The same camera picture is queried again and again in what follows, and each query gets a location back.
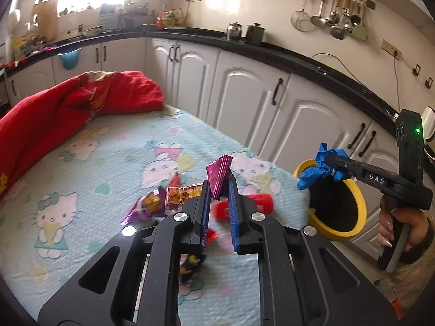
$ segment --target stainless steel kettle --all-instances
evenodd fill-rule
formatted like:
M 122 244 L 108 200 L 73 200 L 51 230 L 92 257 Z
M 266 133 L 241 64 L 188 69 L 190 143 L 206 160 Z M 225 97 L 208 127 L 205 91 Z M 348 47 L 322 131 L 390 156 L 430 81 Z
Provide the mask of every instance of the stainless steel kettle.
M 227 28 L 227 39 L 239 40 L 242 36 L 242 25 L 236 23 L 230 23 Z

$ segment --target hello kitty bedsheet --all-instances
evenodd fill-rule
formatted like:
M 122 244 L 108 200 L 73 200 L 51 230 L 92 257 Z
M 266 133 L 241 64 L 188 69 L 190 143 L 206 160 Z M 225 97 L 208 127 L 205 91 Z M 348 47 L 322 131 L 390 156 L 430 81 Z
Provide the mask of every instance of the hello kitty bedsheet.
M 282 224 L 301 228 L 308 197 L 296 179 L 259 159 L 192 115 L 163 112 L 108 115 L 34 165 L 0 202 L 0 271 L 37 318 L 42 305 L 120 230 L 138 197 L 165 185 L 175 171 L 207 177 L 206 165 L 230 154 L 243 194 L 268 192 Z M 232 251 L 228 224 L 209 226 L 204 268 L 179 290 L 183 325 L 260 325 L 256 255 Z

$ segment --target white cabinet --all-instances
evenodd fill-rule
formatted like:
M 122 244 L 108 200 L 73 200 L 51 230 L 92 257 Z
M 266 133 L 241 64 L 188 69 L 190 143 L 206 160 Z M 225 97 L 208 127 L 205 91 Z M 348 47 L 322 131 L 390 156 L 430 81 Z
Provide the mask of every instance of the white cabinet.
M 145 75 L 162 88 L 166 104 L 206 121 L 218 55 L 206 45 L 149 39 Z
M 80 48 L 77 66 L 71 70 L 64 68 L 59 55 L 53 56 L 53 71 L 56 84 L 88 71 L 101 71 L 101 45 Z
M 396 145 L 396 139 L 377 123 L 370 125 L 351 158 L 393 173 L 399 172 L 399 148 Z M 382 194 L 372 186 L 357 180 L 355 182 L 360 188 L 367 206 L 366 230 L 373 225 L 371 224 L 372 216 L 376 219 L 376 222 L 378 221 L 379 200 Z
M 6 81 L 0 76 L 0 105 L 7 103 L 9 103 L 9 97 L 7 95 Z
M 176 41 L 152 38 L 148 40 L 145 76 L 163 91 L 164 101 L 172 105 L 173 50 Z
M 10 101 L 12 105 L 16 105 L 25 97 L 51 88 L 55 84 L 51 58 L 46 58 L 8 78 Z
M 280 107 L 287 80 L 288 74 L 280 70 L 221 51 L 207 123 L 258 154 Z
M 219 49 L 177 42 L 172 83 L 172 105 L 207 119 Z
M 147 38 L 127 38 L 101 43 L 103 71 L 145 73 Z
M 393 173 L 399 172 L 399 148 L 396 146 L 396 139 L 376 123 L 371 124 L 351 158 Z M 372 186 L 357 180 L 355 182 L 364 196 L 367 206 L 367 221 L 362 233 L 353 239 L 353 243 L 377 259 L 379 244 L 376 236 L 379 224 L 379 200 L 382 194 Z
M 429 187 L 432 190 L 432 205 L 429 211 L 425 211 L 426 215 L 433 219 L 435 217 L 435 184 L 431 180 L 428 174 L 423 174 L 423 185 Z
M 316 156 L 321 142 L 351 154 L 370 124 L 368 116 L 344 100 L 292 74 L 260 156 L 293 173 Z

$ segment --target blue glove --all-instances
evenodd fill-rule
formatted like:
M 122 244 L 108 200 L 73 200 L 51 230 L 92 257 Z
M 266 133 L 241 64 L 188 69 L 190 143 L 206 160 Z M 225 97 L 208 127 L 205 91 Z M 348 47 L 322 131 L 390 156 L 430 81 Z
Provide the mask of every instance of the blue glove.
M 329 165 L 326 165 L 326 163 L 324 162 L 325 156 L 327 154 L 333 153 L 342 157 L 349 158 L 346 152 L 342 149 L 327 148 L 327 144 L 323 142 L 320 144 L 319 152 L 316 155 L 317 166 L 308 168 L 302 172 L 302 174 L 299 176 L 299 181 L 297 182 L 297 188 L 299 190 L 305 190 L 313 185 L 318 179 L 326 178 L 327 176 L 332 174 L 333 168 Z M 351 178 L 349 174 L 340 172 L 339 170 L 335 170 L 332 177 L 334 178 L 335 182 Z

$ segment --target pink candy wrapper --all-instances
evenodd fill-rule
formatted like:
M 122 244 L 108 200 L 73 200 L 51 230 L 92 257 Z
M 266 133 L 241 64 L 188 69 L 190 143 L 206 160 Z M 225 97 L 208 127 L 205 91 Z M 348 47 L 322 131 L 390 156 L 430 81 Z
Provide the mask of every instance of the pink candy wrapper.
M 224 154 L 206 167 L 212 198 L 216 200 L 219 200 L 224 194 L 223 183 L 231 175 L 230 165 L 232 161 L 233 157 Z
M 164 213 L 166 190 L 162 187 L 151 191 L 136 201 L 121 225 L 135 224 L 150 217 L 166 217 Z

